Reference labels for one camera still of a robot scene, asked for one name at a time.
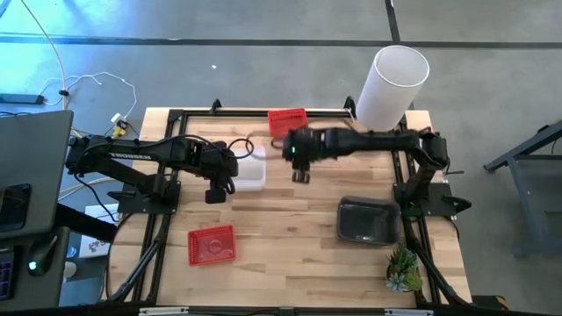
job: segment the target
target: black clamp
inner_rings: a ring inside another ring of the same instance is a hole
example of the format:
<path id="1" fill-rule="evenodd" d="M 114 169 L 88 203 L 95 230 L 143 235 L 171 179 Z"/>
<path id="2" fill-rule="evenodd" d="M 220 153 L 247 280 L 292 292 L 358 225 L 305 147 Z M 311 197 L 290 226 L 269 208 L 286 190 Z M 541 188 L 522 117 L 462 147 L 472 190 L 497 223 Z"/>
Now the black clamp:
<path id="1" fill-rule="evenodd" d="M 219 99 L 215 99 L 213 102 L 213 105 L 211 106 L 211 116 L 214 116 L 215 113 L 217 112 L 217 109 L 222 107 L 222 104 L 220 103 Z"/>
<path id="2" fill-rule="evenodd" d="M 354 119 L 357 119 L 355 108 L 356 106 L 355 106 L 355 101 L 353 101 L 353 97 L 351 96 L 346 97 L 345 104 L 343 104 L 343 109 L 349 110 L 351 116 L 353 116 Z"/>

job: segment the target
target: white container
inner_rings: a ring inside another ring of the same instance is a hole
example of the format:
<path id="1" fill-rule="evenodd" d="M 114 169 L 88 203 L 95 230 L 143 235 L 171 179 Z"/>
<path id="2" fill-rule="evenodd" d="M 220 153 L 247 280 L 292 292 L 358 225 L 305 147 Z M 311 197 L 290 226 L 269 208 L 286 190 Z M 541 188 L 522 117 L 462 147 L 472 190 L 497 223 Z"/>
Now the white container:
<path id="1" fill-rule="evenodd" d="M 248 152 L 244 150 L 233 150 L 235 156 L 243 156 Z M 254 153 L 246 158 L 238 160 L 238 176 L 232 178 L 236 192 L 260 191 L 265 186 L 265 148 L 256 147 Z"/>
<path id="2" fill-rule="evenodd" d="M 428 76 L 420 52 L 404 46 L 379 50 L 357 103 L 357 120 L 373 131 L 393 129 Z"/>

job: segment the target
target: succulent plant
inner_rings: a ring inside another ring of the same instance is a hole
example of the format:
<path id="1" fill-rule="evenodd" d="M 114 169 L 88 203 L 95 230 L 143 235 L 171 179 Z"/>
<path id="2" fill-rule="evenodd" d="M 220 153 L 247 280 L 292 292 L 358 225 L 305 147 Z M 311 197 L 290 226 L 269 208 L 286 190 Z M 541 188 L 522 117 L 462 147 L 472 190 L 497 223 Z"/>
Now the succulent plant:
<path id="1" fill-rule="evenodd" d="M 397 292 L 408 291 L 408 287 L 404 284 L 405 275 L 399 275 L 398 273 L 391 274 L 388 280 L 386 280 L 386 286 Z"/>
<path id="2" fill-rule="evenodd" d="M 398 292 L 418 291 L 422 288 L 418 258 L 407 248 L 405 240 L 399 241 L 388 261 L 386 286 Z"/>

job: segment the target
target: red plastic container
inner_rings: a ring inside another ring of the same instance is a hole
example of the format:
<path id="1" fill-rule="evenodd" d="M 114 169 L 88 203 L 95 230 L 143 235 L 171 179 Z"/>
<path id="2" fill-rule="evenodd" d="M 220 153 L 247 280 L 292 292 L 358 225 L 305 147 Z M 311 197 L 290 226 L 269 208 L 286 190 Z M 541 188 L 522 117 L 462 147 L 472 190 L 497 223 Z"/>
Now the red plastic container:
<path id="1" fill-rule="evenodd" d="M 305 109 L 269 111 L 267 118 L 270 122 L 270 136 L 273 140 L 281 140 L 290 129 L 308 124 Z"/>
<path id="2" fill-rule="evenodd" d="M 190 231 L 187 234 L 187 245 L 190 266 L 236 259 L 232 225 Z"/>

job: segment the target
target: white cable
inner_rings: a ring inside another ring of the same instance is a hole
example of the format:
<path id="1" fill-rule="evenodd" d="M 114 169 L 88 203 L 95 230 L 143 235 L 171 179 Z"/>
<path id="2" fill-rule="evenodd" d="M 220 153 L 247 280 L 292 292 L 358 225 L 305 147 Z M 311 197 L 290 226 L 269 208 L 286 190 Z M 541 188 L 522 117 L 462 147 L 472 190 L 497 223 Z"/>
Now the white cable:
<path id="1" fill-rule="evenodd" d="M 351 121 L 353 123 L 355 123 L 355 117 L 353 116 L 353 113 L 351 113 L 351 109 L 350 108 L 345 108 L 345 111 L 347 111 L 349 113 L 349 116 L 351 117 Z"/>
<path id="2" fill-rule="evenodd" d="M 33 12 L 31 11 L 31 9 L 29 9 L 29 7 L 27 6 L 27 4 L 25 3 L 24 0 L 20 0 L 21 3 L 25 6 L 25 8 L 27 9 L 27 11 L 29 12 L 29 14 L 32 16 L 32 18 L 35 20 L 35 23 L 37 23 L 37 26 L 41 29 L 41 31 L 43 32 L 43 34 L 45 35 L 45 37 L 47 38 L 47 40 L 49 41 L 49 44 L 51 44 L 51 47 L 53 48 L 54 54 L 56 55 L 56 60 L 59 62 L 59 67 L 61 67 L 61 75 L 62 75 L 62 89 L 66 90 L 67 89 L 67 82 L 64 79 L 66 76 L 64 75 L 64 67 L 62 66 L 62 61 L 61 61 L 61 57 L 59 56 L 59 52 L 57 52 L 56 48 L 54 47 L 53 41 L 51 40 L 51 38 L 49 37 L 49 35 L 47 34 L 47 32 L 45 31 L 45 29 L 43 28 L 43 26 L 41 26 L 41 23 L 39 22 L 39 20 L 35 17 L 35 15 L 33 14 Z M 66 96 L 62 96 L 62 109 L 66 110 L 66 101 L 67 98 Z"/>
<path id="3" fill-rule="evenodd" d="M 88 185 L 92 185 L 92 184 L 98 184 L 98 183 L 106 183 L 106 182 L 110 182 L 110 181 L 116 181 L 115 179 L 112 179 L 110 177 L 104 177 L 104 178 L 100 178 L 100 179 L 96 179 L 96 180 L 92 180 L 90 182 L 88 182 Z M 71 186 L 70 188 L 61 190 L 59 192 L 59 194 L 64 193 L 68 190 L 70 190 L 69 193 L 63 195 L 62 197 L 59 197 L 59 201 L 63 200 L 64 198 L 67 198 L 69 196 L 71 196 L 72 194 L 74 194 L 76 191 L 80 190 L 81 188 L 85 187 L 85 185 L 83 184 L 77 184 L 75 186 Z"/>
<path id="4" fill-rule="evenodd" d="M 68 78 L 66 78 L 66 80 L 71 79 L 71 78 L 76 78 L 76 80 L 73 83 L 71 83 L 68 86 L 68 88 L 70 89 L 70 87 L 77 84 L 82 78 L 92 78 L 92 79 L 94 79 L 94 81 L 96 81 L 96 83 L 98 85 L 102 85 L 102 83 L 98 79 L 96 79 L 96 77 L 99 76 L 99 75 L 108 75 L 108 76 L 111 76 L 115 79 L 119 79 L 122 83 L 124 83 L 124 84 L 128 85 L 129 87 L 133 88 L 133 100 L 134 101 L 133 101 L 133 105 L 131 105 L 131 108 L 129 109 L 129 111 L 124 116 L 124 118 L 126 119 L 129 116 L 129 114 L 131 114 L 131 112 L 134 110 L 134 107 L 137 105 L 137 92 L 136 92 L 136 88 L 134 87 L 134 85 L 132 85 L 131 83 L 128 83 L 127 80 L 125 80 L 124 78 L 121 78 L 120 76 L 114 75 L 112 73 L 108 73 L 107 71 L 103 71 L 103 72 L 97 73 L 95 75 L 71 75 Z M 55 77 L 47 78 L 45 83 L 43 83 L 43 87 L 41 87 L 41 92 L 39 94 L 43 93 L 48 88 L 48 86 L 51 85 L 51 83 L 47 84 L 51 80 L 61 80 L 61 78 L 55 78 Z M 49 103 L 45 103 L 45 104 L 46 105 L 57 105 L 58 103 L 61 102 L 61 100 L 62 100 L 62 98 L 60 98 L 57 102 L 54 102 L 54 103 L 51 103 L 51 104 L 49 104 Z"/>
<path id="5" fill-rule="evenodd" d="M 90 181 L 88 184 L 95 184 L 95 183 L 98 183 L 98 182 L 100 182 L 100 181 L 104 181 L 104 180 L 107 180 L 107 179 L 111 179 L 111 178 L 110 178 L 109 176 L 103 177 L 103 178 L 99 178 L 99 179 Z M 64 192 L 68 192 L 68 191 L 70 191 L 70 190 L 73 190 L 73 189 L 76 189 L 76 188 L 80 188 L 80 187 L 83 187 L 83 184 L 80 183 L 80 184 L 77 184 L 77 185 L 73 185 L 73 186 L 71 186 L 71 187 L 69 187 L 69 188 L 60 190 L 60 191 L 59 191 L 59 194 L 64 193 Z"/>

